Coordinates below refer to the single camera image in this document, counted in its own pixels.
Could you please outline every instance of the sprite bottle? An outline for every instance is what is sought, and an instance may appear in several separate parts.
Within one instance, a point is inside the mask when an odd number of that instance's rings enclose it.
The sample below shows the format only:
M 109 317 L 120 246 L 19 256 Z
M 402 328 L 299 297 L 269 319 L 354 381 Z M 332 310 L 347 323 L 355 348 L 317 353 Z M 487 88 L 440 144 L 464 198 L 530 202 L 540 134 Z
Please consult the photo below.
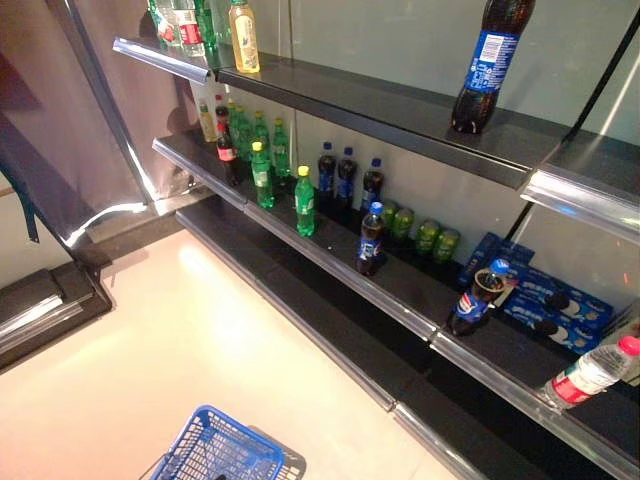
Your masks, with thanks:
M 255 141 L 251 144 L 253 152 L 251 169 L 253 170 L 253 182 L 256 184 L 258 205 L 262 208 L 271 208 L 274 204 L 273 188 L 271 186 L 271 161 L 264 150 L 262 142 Z
M 310 237 L 316 228 L 316 210 L 313 205 L 314 190 L 309 179 L 309 167 L 298 167 L 298 183 L 296 185 L 296 213 L 298 223 L 296 229 L 303 237 Z

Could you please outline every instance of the metal shelf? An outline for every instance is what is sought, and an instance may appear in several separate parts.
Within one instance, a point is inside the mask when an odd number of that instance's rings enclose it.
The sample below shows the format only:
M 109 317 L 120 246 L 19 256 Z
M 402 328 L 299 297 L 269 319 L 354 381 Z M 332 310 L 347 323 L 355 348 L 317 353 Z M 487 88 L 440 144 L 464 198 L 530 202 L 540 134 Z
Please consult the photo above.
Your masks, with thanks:
M 574 357 L 548 339 L 524 331 L 515 322 L 492 319 L 465 338 L 452 337 L 443 327 L 458 293 L 430 275 L 389 256 L 371 278 L 353 268 L 358 236 L 319 216 L 318 232 L 302 238 L 295 231 L 295 211 L 289 196 L 273 209 L 259 208 L 254 188 L 224 183 L 215 148 L 199 131 L 154 140 L 154 149 L 188 170 L 209 188 L 244 212 L 309 260 L 393 317 L 452 363 L 514 405 L 535 422 L 620 479 L 636 479 L 638 405 L 612 388 L 574 412 L 558 415 L 535 396 L 534 388 L 568 366 Z M 621 412 L 610 416 L 607 412 Z

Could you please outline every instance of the white floor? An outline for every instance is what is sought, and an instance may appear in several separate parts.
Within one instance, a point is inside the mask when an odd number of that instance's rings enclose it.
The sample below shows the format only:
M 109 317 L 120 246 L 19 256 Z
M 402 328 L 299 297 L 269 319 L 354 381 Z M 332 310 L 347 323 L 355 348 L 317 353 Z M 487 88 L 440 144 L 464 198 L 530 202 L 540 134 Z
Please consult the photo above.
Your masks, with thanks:
M 105 270 L 116 308 L 0 376 L 0 479 L 136 479 L 201 404 L 308 480 L 454 476 L 189 233 Z

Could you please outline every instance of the green can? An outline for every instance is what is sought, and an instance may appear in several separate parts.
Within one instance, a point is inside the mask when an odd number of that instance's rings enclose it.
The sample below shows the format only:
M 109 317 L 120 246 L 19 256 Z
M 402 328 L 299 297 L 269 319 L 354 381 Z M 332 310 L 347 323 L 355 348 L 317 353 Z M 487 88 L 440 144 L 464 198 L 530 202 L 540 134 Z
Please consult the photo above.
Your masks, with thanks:
M 439 233 L 440 224 L 432 218 L 427 218 L 416 233 L 416 252 L 419 255 L 426 255 L 433 250 Z
M 436 244 L 433 247 L 433 260 L 436 263 L 444 263 L 451 260 L 459 241 L 460 232 L 452 228 L 444 229 L 440 232 L 440 235 L 438 235 Z
M 396 216 L 398 211 L 398 204 L 393 200 L 385 200 L 383 203 L 382 220 L 384 220 L 384 226 L 390 229 L 393 225 L 393 217 Z
M 393 227 L 391 235 L 394 240 L 402 241 L 409 236 L 409 231 L 413 225 L 413 210 L 410 208 L 401 208 L 393 218 Z

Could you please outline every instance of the plastic bottle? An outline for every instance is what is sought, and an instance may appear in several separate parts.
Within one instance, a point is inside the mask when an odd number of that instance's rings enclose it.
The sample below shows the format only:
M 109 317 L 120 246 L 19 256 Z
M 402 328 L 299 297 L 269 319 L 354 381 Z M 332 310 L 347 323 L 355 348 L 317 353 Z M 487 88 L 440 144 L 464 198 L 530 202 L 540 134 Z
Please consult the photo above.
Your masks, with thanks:
M 534 5 L 535 0 L 487 1 L 471 66 L 451 115 L 458 132 L 481 133 L 489 121 Z
M 253 152 L 251 169 L 253 170 L 253 181 L 256 184 L 258 193 L 258 205 L 262 208 L 271 208 L 274 204 L 271 184 L 271 161 L 264 150 L 262 142 L 258 140 L 253 142 L 251 150 Z
M 504 291 L 504 276 L 508 271 L 509 263 L 497 258 L 489 268 L 476 272 L 471 288 L 460 297 L 447 319 L 447 326 L 454 335 L 469 335 L 474 332 L 489 304 Z
M 229 25 L 233 42 L 233 56 L 240 73 L 260 71 L 258 41 L 256 40 L 256 19 L 247 0 L 231 0 Z
M 373 202 L 380 201 L 380 190 L 382 190 L 382 182 L 384 181 L 380 165 L 382 165 L 382 160 L 374 158 L 371 160 L 371 168 L 364 174 L 362 180 L 364 190 L 362 192 L 362 205 L 360 206 L 360 212 L 363 215 L 367 214 Z
M 180 41 L 182 50 L 188 57 L 204 55 L 204 44 L 200 35 L 200 28 L 196 20 L 196 10 L 193 0 L 172 0 L 173 11 L 180 27 Z
M 380 266 L 384 230 L 383 210 L 380 202 L 373 202 L 369 213 L 362 220 L 356 270 L 365 276 L 373 275 Z
M 318 159 L 318 198 L 320 207 L 327 208 L 333 201 L 333 177 L 336 170 L 336 157 L 331 142 L 322 144 L 322 154 Z
M 289 166 L 289 138 L 287 134 L 284 133 L 281 118 L 276 118 L 274 123 L 273 158 L 275 162 L 276 182 L 281 187 L 284 187 L 287 184 L 287 179 L 291 175 L 291 167 Z
M 620 380 L 640 355 L 640 339 L 622 337 L 617 345 L 602 345 L 540 389 L 542 397 L 559 409 L 573 408 Z
M 353 204 L 353 181 L 358 164 L 353 160 L 353 148 L 344 149 L 344 157 L 338 163 L 338 188 L 336 190 L 336 208 L 351 210 Z
M 198 109 L 200 110 L 199 120 L 202 136 L 205 142 L 215 142 L 217 140 L 216 128 L 213 126 L 213 118 L 209 113 L 209 107 L 204 98 L 198 101 Z
M 236 186 L 240 183 L 238 165 L 236 160 L 236 152 L 231 143 L 231 137 L 222 122 L 218 122 L 218 141 L 216 143 L 218 149 L 218 158 L 224 166 L 224 176 L 227 183 Z
M 298 167 L 298 183 L 296 184 L 296 213 L 298 223 L 296 229 L 302 237 L 310 237 L 316 229 L 316 210 L 313 206 L 313 185 L 309 179 L 309 167 Z
M 391 226 L 391 236 L 396 242 L 402 242 L 409 236 L 409 231 L 413 225 L 413 210 L 401 208 L 393 218 Z

